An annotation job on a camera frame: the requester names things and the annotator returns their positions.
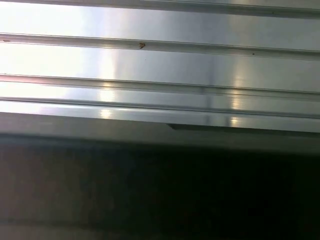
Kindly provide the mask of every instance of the shiny metal strip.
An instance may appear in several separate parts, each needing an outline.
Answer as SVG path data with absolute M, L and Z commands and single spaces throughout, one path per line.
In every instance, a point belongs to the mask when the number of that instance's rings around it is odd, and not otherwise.
M 178 2 L 201 4 L 245 5 L 254 7 L 320 9 L 318 0 L 143 0 L 147 2 Z
M 0 82 L 0 99 L 320 118 L 320 101 Z
M 206 113 L 146 108 L 0 101 L 0 112 L 170 124 L 205 125 Z
M 0 33 L 319 51 L 320 21 L 0 2 Z
M 183 42 L 167 41 L 141 41 L 124 40 L 111 38 L 87 38 L 87 37 L 61 37 L 61 36 L 38 36 L 24 34 L 5 34 L 0 33 L 0 42 L 8 44 L 37 44 L 37 45 L 56 45 L 70 47 L 92 47 L 92 48 L 114 48 L 132 49 L 161 52 L 181 52 L 198 54 L 220 54 L 236 56 L 252 56 L 261 58 L 279 59 L 299 59 L 320 61 L 320 52 L 301 51 L 292 49 L 258 48 L 212 44 L 192 44 Z
M 320 120 L 232 113 L 0 101 L 0 113 L 320 133 Z
M 204 109 L 207 106 L 207 97 L 200 94 L 50 86 L 18 82 L 0 82 L 0 99 L 150 108 Z
M 320 92 L 320 61 L 0 44 L 0 74 Z

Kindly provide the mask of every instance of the dark floor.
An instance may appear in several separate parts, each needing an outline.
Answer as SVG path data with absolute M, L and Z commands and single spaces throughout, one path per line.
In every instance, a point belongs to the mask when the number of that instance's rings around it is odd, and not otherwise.
M 18 164 L 38 158 L 38 173 L 47 171 L 46 161 L 52 168 L 67 169 L 66 161 L 81 166 L 79 187 L 91 203 L 83 204 L 86 221 L 77 222 L 84 228 L 182 239 L 320 236 L 317 156 L 7 135 L 0 154 Z

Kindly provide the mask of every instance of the metal groove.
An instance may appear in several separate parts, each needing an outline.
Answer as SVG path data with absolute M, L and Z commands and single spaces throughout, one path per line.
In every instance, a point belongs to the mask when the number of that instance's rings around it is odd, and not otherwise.
M 144 10 L 162 10 L 193 13 L 232 14 L 244 16 L 320 19 L 320 7 L 316 4 L 302 4 L 290 7 L 289 4 L 233 4 L 224 1 L 169 1 L 169 0 L 2 0 L 2 2 L 51 4 L 85 7 L 110 7 Z
M 320 51 L 246 47 L 233 45 L 196 44 L 187 42 L 148 41 L 136 39 L 111 39 L 64 36 L 38 36 L 0 33 L 3 44 L 36 44 L 67 47 L 89 47 L 106 49 L 128 49 L 139 51 L 160 51 L 196 53 L 211 55 L 250 56 L 256 58 L 278 58 L 320 61 Z
M 320 99 L 150 92 L 0 82 L 0 100 L 105 107 L 320 118 Z
M 320 133 L 320 119 L 237 113 L 0 101 L 0 112 Z
M 12 2 L 0 10 L 10 23 L 0 25 L 3 34 L 320 51 L 312 19 Z

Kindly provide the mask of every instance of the metal surface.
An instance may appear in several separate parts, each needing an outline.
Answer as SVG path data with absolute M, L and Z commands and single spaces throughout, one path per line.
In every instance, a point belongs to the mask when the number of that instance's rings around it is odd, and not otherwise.
M 235 113 L 103 107 L 18 101 L 0 101 L 0 112 L 320 133 L 320 119 L 302 117 L 257 116 Z
M 0 33 L 320 49 L 315 19 L 11 2 L 0 9 Z
M 277 8 L 299 8 L 299 9 L 320 9 L 318 0 L 144 0 L 157 2 L 178 2 L 197 4 L 225 4 L 245 5 L 250 7 L 277 7 Z
M 58 2 L 0 2 L 0 113 L 320 133 L 316 2 Z
M 289 96 L 195 94 L 0 82 L 0 100 L 320 118 L 320 99 Z
M 0 44 L 0 74 L 319 92 L 320 61 Z

